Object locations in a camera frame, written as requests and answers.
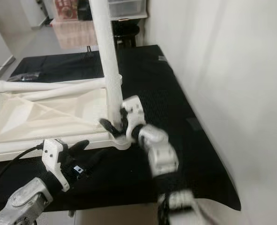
gray floor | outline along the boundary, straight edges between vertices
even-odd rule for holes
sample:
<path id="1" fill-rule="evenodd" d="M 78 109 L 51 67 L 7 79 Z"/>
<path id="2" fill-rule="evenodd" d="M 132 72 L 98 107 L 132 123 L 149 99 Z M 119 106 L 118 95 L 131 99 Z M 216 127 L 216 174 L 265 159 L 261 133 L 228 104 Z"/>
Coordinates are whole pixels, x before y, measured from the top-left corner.
<path id="1" fill-rule="evenodd" d="M 23 33 L 14 37 L 4 37 L 4 39 L 16 61 L 7 68 L 5 73 L 0 77 L 0 80 L 7 80 L 25 57 L 82 53 L 87 51 L 86 47 L 61 49 L 52 27 L 43 27 L 40 30 Z"/>
<path id="2" fill-rule="evenodd" d="M 247 225 L 239 211 L 232 210 L 218 202 L 197 199 L 200 207 L 218 225 Z M 68 211 L 43 213 L 37 220 L 39 225 L 157 225 L 157 205 L 121 205 L 90 210 L 78 210 L 74 217 Z"/>

white pole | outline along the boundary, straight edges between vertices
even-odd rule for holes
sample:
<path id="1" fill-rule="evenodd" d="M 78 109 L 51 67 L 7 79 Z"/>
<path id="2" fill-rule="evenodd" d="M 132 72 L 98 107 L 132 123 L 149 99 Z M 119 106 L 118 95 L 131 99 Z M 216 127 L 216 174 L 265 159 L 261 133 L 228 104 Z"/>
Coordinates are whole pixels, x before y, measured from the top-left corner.
<path id="1" fill-rule="evenodd" d="M 99 89 L 99 88 L 105 88 L 105 78 L 99 78 L 93 81 L 87 81 L 84 83 L 78 83 L 78 84 L 71 84 L 67 87 L 63 88 L 57 88 L 53 90 L 44 90 L 39 92 L 34 92 L 33 94 L 26 95 L 22 98 L 28 100 L 28 101 L 39 101 L 46 98 L 54 98 L 58 96 L 66 96 L 66 95 L 73 95 L 78 94 L 81 92 Z"/>
<path id="2" fill-rule="evenodd" d="M 106 79 L 108 119 L 120 128 L 120 107 L 123 101 L 119 68 L 115 54 L 108 0 L 90 0 L 103 73 Z"/>
<path id="3" fill-rule="evenodd" d="M 0 93 L 6 91 L 39 91 L 39 90 L 53 90 L 56 88 L 63 88 L 73 86 L 68 83 L 38 83 L 38 82 L 8 82 L 0 81 Z"/>

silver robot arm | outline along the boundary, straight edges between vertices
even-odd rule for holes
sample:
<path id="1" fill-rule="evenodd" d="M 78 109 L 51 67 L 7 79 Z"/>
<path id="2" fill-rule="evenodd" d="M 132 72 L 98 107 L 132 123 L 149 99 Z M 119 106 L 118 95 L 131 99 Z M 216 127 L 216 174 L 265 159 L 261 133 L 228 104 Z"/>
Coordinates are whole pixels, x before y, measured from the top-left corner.
<path id="1" fill-rule="evenodd" d="M 92 157 L 85 165 L 77 160 L 77 155 L 88 144 L 89 141 L 85 140 L 68 149 L 60 140 L 44 140 L 42 161 L 47 172 L 10 196 L 0 211 L 0 225 L 33 224 L 61 190 L 68 191 L 78 179 L 89 175 L 98 160 Z"/>

black table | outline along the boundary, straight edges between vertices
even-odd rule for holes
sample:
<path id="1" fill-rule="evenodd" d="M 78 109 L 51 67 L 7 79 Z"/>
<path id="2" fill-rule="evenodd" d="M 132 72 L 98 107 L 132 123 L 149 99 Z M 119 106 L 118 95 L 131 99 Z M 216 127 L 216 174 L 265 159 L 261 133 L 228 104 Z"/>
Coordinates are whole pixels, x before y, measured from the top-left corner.
<path id="1" fill-rule="evenodd" d="M 197 198 L 208 198 L 240 210 L 240 201 L 214 148 L 187 102 L 163 53 L 157 45 L 118 52 L 123 76 L 123 97 L 138 95 L 146 121 L 168 132 L 182 163 L 188 188 Z M 29 57 L 12 75 L 41 71 L 38 82 L 102 77 L 98 52 Z M 97 150 L 88 150 L 91 156 Z M 6 162 L 0 162 L 0 169 Z M 45 169 L 39 157 L 23 159 L 0 180 L 0 209 L 12 192 Z M 82 210 L 95 207 L 157 201 L 144 152 L 133 145 L 114 148 L 88 179 L 61 193 L 46 211 Z"/>

black stool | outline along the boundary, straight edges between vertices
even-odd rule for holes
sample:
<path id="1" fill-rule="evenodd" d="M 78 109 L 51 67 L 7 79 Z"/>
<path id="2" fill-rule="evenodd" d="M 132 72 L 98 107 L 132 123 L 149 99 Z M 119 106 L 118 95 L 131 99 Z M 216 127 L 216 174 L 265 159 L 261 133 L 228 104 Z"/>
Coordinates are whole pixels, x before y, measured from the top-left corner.
<path id="1" fill-rule="evenodd" d="M 136 47 L 135 36 L 139 33 L 139 26 L 131 24 L 127 26 L 114 26 L 113 36 L 115 49 L 120 49 L 119 41 L 121 41 L 123 48 L 127 48 L 130 43 L 132 48 Z"/>

